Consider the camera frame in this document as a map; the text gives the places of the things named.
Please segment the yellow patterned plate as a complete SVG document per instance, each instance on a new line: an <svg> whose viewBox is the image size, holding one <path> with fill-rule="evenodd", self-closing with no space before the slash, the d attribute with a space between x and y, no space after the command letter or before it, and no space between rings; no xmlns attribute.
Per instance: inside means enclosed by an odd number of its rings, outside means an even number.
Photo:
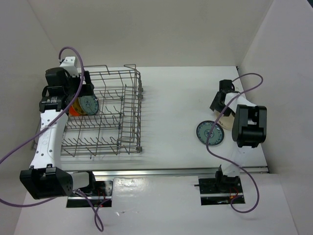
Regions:
<svg viewBox="0 0 313 235"><path fill-rule="evenodd" d="M74 103L72 104L74 107L75 111L78 112L81 116L85 116L86 112L82 109L80 103L79 103L79 98L77 98Z"/></svg>

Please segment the orange plastic plate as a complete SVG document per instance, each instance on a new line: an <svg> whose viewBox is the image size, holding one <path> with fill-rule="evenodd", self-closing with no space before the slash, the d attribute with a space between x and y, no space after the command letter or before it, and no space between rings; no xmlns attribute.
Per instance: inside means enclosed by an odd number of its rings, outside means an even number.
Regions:
<svg viewBox="0 0 313 235"><path fill-rule="evenodd" d="M75 111L74 107L71 105L69 110L68 110L68 113L73 116L73 117L78 117L80 116L80 114L78 112Z"/></svg>

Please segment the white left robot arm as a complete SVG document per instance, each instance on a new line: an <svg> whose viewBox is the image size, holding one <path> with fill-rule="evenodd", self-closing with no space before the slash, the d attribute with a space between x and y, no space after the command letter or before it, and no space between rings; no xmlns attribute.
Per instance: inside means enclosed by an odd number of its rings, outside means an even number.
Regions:
<svg viewBox="0 0 313 235"><path fill-rule="evenodd" d="M47 86L39 103L41 134L28 170L20 172L20 181L35 199L70 196L80 189L93 195L97 183L91 171L67 173L61 169L61 147L68 120L68 104L74 99L81 76L75 66L56 67L45 72Z"/></svg>

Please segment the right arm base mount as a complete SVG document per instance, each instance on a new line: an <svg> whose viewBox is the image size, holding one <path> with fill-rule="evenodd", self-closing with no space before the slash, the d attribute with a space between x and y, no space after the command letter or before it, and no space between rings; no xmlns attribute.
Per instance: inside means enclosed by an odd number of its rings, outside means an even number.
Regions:
<svg viewBox="0 0 313 235"><path fill-rule="evenodd" d="M213 178L199 178L194 187L199 189L202 206L227 205L232 199L233 204L244 204L241 182L226 189L218 189Z"/></svg>

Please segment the cream plate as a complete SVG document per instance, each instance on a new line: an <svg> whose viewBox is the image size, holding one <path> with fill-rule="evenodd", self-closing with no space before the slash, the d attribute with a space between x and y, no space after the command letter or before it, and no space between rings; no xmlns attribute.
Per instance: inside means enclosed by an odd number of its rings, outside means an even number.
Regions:
<svg viewBox="0 0 313 235"><path fill-rule="evenodd" d="M229 116L222 115L218 120L218 124L226 130L232 130L234 122L234 113L231 112Z"/></svg>

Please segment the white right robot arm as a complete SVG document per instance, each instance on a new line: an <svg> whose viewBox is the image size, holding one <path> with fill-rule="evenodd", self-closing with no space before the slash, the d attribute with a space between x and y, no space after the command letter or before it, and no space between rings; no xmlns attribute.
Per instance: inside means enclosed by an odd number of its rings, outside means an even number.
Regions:
<svg viewBox="0 0 313 235"><path fill-rule="evenodd" d="M216 172L214 187L226 192L231 184L237 183L240 167L246 162L252 149L263 143L267 135L267 108L248 101L235 90L231 80L221 80L219 90L210 109L220 118L232 116L231 134L234 147L226 164L220 165Z"/></svg>

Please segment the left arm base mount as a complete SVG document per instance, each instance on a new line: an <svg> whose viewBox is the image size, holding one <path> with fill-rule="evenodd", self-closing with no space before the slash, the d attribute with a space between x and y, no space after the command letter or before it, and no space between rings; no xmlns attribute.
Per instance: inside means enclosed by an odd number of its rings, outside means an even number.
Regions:
<svg viewBox="0 0 313 235"><path fill-rule="evenodd" d="M93 190L82 189L82 192L90 200L91 204L97 208L109 208L112 206L113 180L96 181ZM67 198L67 208L87 208L89 203L83 196L72 194Z"/></svg>

